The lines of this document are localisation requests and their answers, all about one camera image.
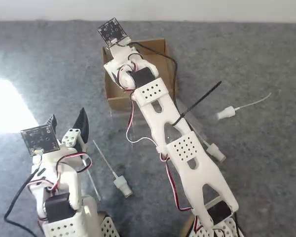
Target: brown cardboard box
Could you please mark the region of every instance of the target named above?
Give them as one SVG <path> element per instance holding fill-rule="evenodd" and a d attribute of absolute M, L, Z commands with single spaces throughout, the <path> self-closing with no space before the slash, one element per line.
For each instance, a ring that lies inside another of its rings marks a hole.
<path fill-rule="evenodd" d="M 152 40 L 144 40 L 139 41 L 140 44 L 147 46 L 157 52 L 163 53 L 169 56 L 169 49 L 167 46 L 167 41 L 165 38 L 162 39 L 152 39 Z M 161 77 L 169 90 L 170 96 L 172 96 L 172 85 L 173 85 L 173 73 L 174 73 L 174 65 L 173 63 L 158 54 L 155 54 L 145 48 L 142 48 L 138 45 L 135 46 L 140 53 L 143 55 L 144 59 L 148 62 L 154 64 L 158 71 L 159 77 Z M 110 53 L 107 52 L 107 49 L 103 47 L 102 49 L 103 55 L 103 64 L 106 64 L 111 60 Z M 121 88 L 119 88 L 110 78 L 109 74 L 104 70 L 104 84 L 105 84 L 105 93 L 110 107 L 113 110 L 126 110 L 129 107 L 129 94 L 130 92 L 124 92 Z"/>

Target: circuit board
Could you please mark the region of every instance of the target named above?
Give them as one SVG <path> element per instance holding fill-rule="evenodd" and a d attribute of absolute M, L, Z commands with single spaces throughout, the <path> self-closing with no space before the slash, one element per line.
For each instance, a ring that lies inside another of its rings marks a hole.
<path fill-rule="evenodd" d="M 98 32 L 109 47 L 127 37 L 116 18 L 111 19 L 98 28 Z"/>
<path fill-rule="evenodd" d="M 60 149 L 50 124 L 22 130 L 21 135 L 31 156 Z"/>

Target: robotic arm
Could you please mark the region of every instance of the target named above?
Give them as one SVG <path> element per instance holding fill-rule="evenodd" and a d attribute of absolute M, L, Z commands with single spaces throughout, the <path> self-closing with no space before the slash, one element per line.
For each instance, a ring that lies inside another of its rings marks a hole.
<path fill-rule="evenodd" d="M 56 125 L 52 116 L 46 125 L 21 131 L 33 156 L 32 173 L 38 170 L 27 187 L 37 201 L 44 235 L 101 237 L 102 231 L 109 228 L 118 237 L 111 218 L 101 219 L 93 197 L 81 193 L 79 173 L 88 171 L 92 165 L 86 153 L 89 128 L 85 110 L 80 111 L 61 142 L 55 136 Z"/>
<path fill-rule="evenodd" d="M 156 66 L 144 60 L 136 48 L 130 46 L 130 38 L 115 18 L 98 28 L 98 31 L 113 57 L 104 68 L 119 87 L 132 92 L 131 100 L 137 103 L 143 113 L 161 160 L 170 159 L 180 175 L 192 213 L 206 229 L 221 224 L 238 210 L 238 203 L 220 170 L 205 153 L 184 118 L 174 126 L 182 136 L 166 143 L 164 126 L 166 123 L 174 124 L 180 114 L 162 78 L 158 77 Z M 152 103 L 155 101 L 162 108 L 160 113 L 153 108 Z M 190 160 L 194 160 L 195 167 L 189 165 Z M 219 193 L 209 203 L 204 203 L 202 188 L 205 184 Z"/>

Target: gray carpet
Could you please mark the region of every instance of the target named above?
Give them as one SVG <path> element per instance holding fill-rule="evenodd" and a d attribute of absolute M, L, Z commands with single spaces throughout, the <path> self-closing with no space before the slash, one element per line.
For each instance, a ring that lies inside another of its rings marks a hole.
<path fill-rule="evenodd" d="M 124 199 L 104 162 L 94 156 L 91 172 L 103 197 L 99 209 L 112 216 L 124 237 L 178 236 L 189 214 L 176 210 L 164 166 L 152 147 L 131 147 L 125 141 L 126 116 L 120 122 L 111 119 L 99 25 L 0 23 L 0 78 L 13 84 L 38 123 L 56 115 L 59 138 L 85 107 L 90 138 L 98 141 L 134 192 Z M 296 236 L 296 25 L 123 22 L 122 26 L 135 40 L 168 39 L 179 63 L 180 97 L 186 104 L 223 81 L 193 113 L 209 140 L 227 155 L 220 168 L 239 202 L 239 223 L 250 237 Z M 213 122 L 215 112 L 269 92 L 264 103 Z M 0 133 L 0 236 L 27 236 L 4 223 L 3 214 L 30 170 L 21 136 Z M 180 187 L 179 195 L 186 205 Z M 35 201 L 28 192 L 20 196 L 11 218 L 41 236 Z"/>

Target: white wall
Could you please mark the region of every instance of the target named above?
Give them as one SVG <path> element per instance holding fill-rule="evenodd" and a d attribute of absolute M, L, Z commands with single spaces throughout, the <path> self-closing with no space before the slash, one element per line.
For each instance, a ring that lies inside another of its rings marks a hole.
<path fill-rule="evenodd" d="M 296 22 L 296 0 L 0 0 L 0 20 Z"/>

